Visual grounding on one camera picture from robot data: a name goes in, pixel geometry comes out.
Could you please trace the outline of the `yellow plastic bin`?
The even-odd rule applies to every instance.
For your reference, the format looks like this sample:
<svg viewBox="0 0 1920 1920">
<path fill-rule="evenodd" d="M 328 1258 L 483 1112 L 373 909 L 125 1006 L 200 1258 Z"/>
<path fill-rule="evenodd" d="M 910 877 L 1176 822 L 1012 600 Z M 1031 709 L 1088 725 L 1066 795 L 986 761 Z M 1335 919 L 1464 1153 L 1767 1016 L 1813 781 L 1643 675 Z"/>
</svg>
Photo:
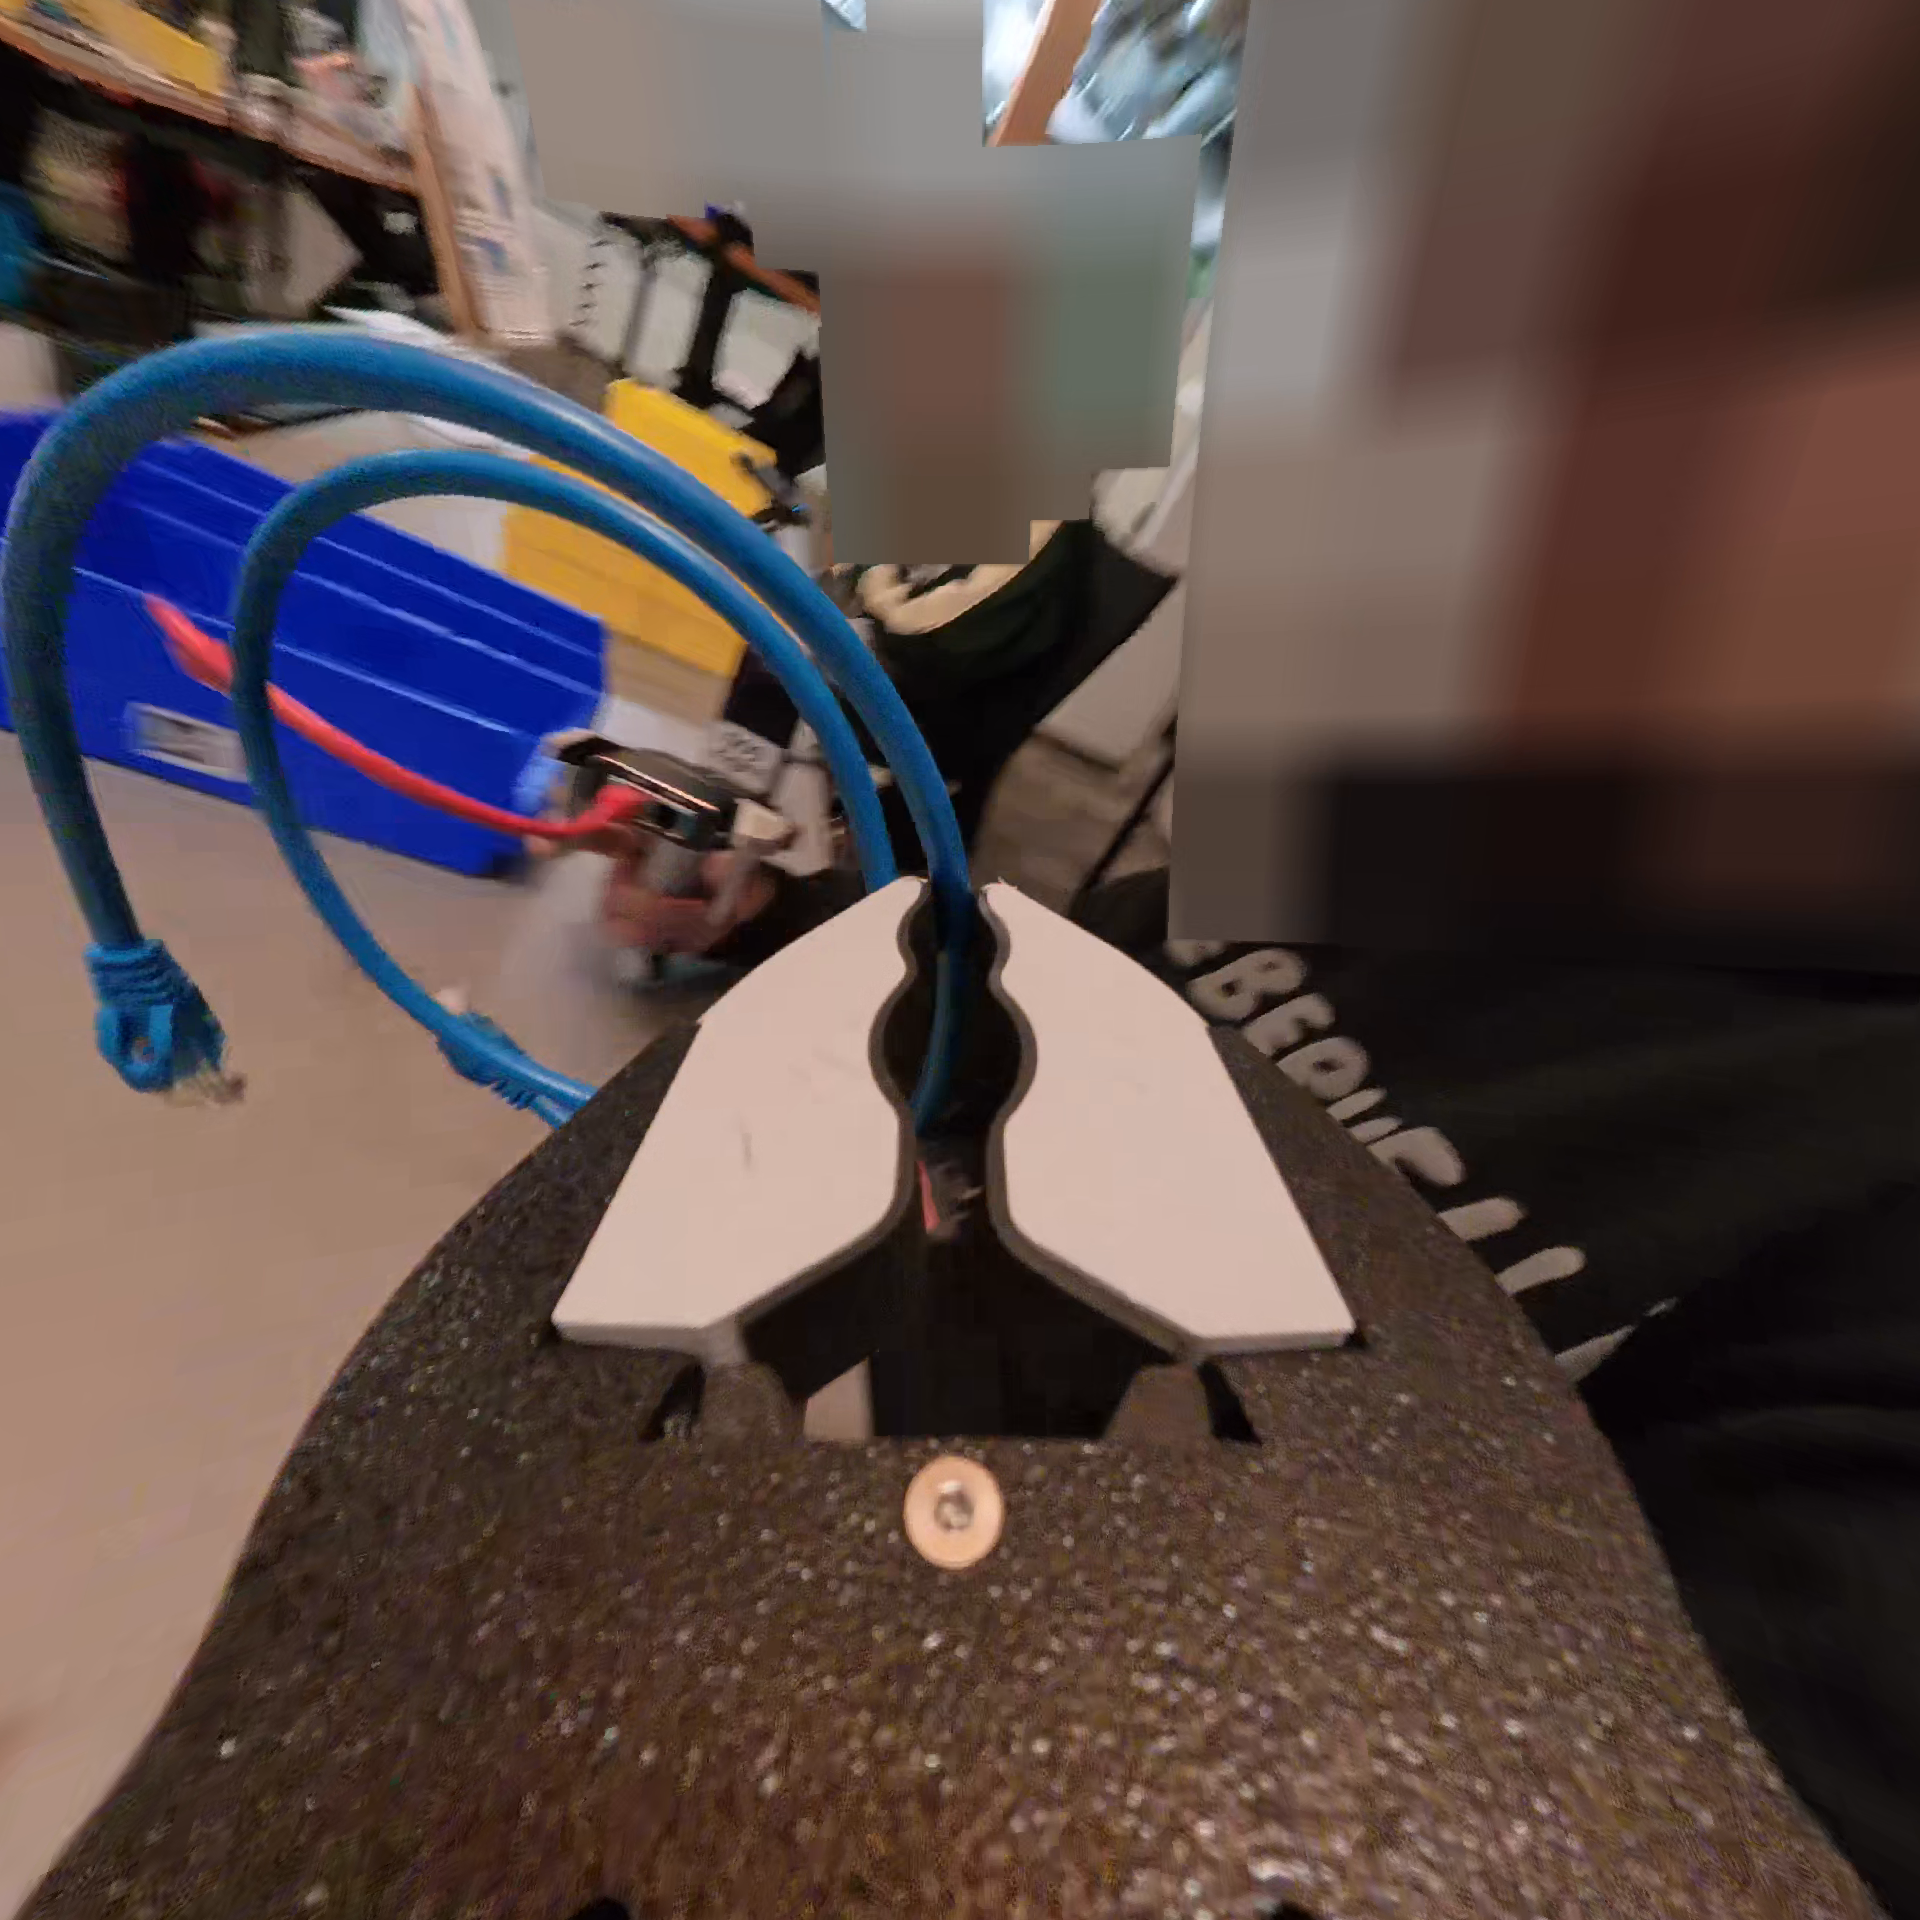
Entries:
<svg viewBox="0 0 1920 1920">
<path fill-rule="evenodd" d="M 775 504 L 759 476 L 773 467 L 773 452 L 680 397 L 633 380 L 612 381 L 604 417 L 685 467 L 739 515 L 756 517 Z M 742 659 L 742 642 L 698 596 L 563 517 L 509 507 L 501 525 L 501 569 L 519 587 L 594 617 L 608 644 L 630 644 L 726 680 Z"/>
</svg>

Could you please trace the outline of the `person's right hand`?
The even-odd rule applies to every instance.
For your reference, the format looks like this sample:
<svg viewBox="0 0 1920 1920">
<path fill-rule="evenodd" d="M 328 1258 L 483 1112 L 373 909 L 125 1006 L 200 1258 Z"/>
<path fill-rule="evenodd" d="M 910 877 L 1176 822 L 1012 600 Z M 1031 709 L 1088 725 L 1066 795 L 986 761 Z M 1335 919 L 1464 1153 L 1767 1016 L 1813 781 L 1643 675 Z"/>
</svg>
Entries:
<svg viewBox="0 0 1920 1920">
<path fill-rule="evenodd" d="M 775 898 L 779 873 L 734 856 L 706 856 L 671 882 L 657 882 L 640 853 L 612 859 L 601 929 L 622 964 L 709 962 Z"/>
</svg>

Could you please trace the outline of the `black frame with white panels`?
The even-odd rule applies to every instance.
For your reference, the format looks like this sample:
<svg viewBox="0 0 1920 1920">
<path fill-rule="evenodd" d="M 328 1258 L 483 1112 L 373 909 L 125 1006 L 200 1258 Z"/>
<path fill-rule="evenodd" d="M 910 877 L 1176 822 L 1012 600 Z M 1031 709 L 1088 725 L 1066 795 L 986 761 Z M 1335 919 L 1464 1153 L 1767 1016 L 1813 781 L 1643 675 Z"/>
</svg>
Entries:
<svg viewBox="0 0 1920 1920">
<path fill-rule="evenodd" d="M 756 261 L 717 213 L 585 213 L 555 266 L 562 335 L 612 380 L 746 417 L 819 353 L 820 284 Z"/>
</svg>

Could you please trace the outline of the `person's black printed sweatshirt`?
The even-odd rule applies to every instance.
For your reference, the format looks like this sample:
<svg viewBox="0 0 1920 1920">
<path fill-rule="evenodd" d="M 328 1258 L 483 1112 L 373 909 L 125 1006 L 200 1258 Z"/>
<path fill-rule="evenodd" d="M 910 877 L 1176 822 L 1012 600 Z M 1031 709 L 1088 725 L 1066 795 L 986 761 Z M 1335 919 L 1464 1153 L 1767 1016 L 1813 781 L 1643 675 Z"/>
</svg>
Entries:
<svg viewBox="0 0 1920 1920">
<path fill-rule="evenodd" d="M 1916 978 L 1187 943 L 1167 895 L 1072 916 L 1476 1250 L 1788 1788 L 1916 1915 Z"/>
</svg>

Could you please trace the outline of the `blue plastic bin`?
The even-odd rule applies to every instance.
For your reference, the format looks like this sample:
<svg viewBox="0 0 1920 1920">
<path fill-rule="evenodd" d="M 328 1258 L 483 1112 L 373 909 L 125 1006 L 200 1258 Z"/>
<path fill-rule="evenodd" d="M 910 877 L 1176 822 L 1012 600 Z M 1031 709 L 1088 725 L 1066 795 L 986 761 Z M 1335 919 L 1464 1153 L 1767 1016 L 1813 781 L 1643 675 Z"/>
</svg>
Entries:
<svg viewBox="0 0 1920 1920">
<path fill-rule="evenodd" d="M 145 610 L 156 596 L 228 642 L 242 550 L 290 486 L 189 440 L 145 448 L 78 547 L 67 687 L 92 761 L 251 804 L 228 700 L 189 677 Z M 367 749 L 518 818 L 541 814 L 549 737 L 604 696 L 592 617 L 371 515 L 302 557 L 278 608 L 275 684 Z"/>
</svg>

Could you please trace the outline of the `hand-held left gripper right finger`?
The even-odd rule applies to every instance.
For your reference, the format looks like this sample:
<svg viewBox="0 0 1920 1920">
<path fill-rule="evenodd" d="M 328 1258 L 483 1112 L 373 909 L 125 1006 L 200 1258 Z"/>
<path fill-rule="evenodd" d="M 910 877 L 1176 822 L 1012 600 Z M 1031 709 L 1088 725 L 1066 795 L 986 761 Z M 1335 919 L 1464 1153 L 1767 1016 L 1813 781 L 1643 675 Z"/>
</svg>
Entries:
<svg viewBox="0 0 1920 1920">
<path fill-rule="evenodd" d="M 1184 1362 L 1344 1346 L 1355 1313 L 1212 1029 L 1010 883 L 979 913 L 1019 1041 L 988 1184 L 1015 1255 Z"/>
</svg>

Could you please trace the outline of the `black network adapter box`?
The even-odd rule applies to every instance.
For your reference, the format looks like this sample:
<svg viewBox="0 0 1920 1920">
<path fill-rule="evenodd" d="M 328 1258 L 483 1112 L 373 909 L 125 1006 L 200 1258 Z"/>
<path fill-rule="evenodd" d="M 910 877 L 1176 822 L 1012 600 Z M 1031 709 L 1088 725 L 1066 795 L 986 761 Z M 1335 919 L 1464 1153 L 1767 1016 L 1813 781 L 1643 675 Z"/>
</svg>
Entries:
<svg viewBox="0 0 1920 1920">
<path fill-rule="evenodd" d="M 714 853 L 732 843 L 739 793 L 663 749 L 570 734 L 553 747 L 562 822 L 574 839 L 612 833 Z"/>
</svg>

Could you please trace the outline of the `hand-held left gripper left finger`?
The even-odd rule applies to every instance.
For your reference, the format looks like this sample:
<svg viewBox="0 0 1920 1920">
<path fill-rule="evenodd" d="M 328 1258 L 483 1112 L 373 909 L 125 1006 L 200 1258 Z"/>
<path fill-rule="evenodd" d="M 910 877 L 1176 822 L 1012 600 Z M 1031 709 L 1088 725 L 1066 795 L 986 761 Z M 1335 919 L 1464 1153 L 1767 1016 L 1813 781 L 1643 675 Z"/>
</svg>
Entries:
<svg viewBox="0 0 1920 1920">
<path fill-rule="evenodd" d="M 555 1331 L 742 1363 L 772 1313 L 882 1248 L 918 1198 L 882 1039 L 925 897 L 918 877 L 866 895 L 699 1018 Z"/>
</svg>

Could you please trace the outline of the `wooden storage shelf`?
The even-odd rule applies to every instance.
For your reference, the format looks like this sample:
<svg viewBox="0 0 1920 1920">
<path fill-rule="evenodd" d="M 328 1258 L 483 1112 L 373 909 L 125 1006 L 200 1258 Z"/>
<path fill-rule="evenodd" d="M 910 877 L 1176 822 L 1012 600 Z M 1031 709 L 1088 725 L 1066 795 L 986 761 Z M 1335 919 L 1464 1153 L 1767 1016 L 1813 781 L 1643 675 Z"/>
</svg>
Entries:
<svg viewBox="0 0 1920 1920">
<path fill-rule="evenodd" d="M 400 4 L 5 4 L 5 320 L 447 320 Z"/>
</svg>

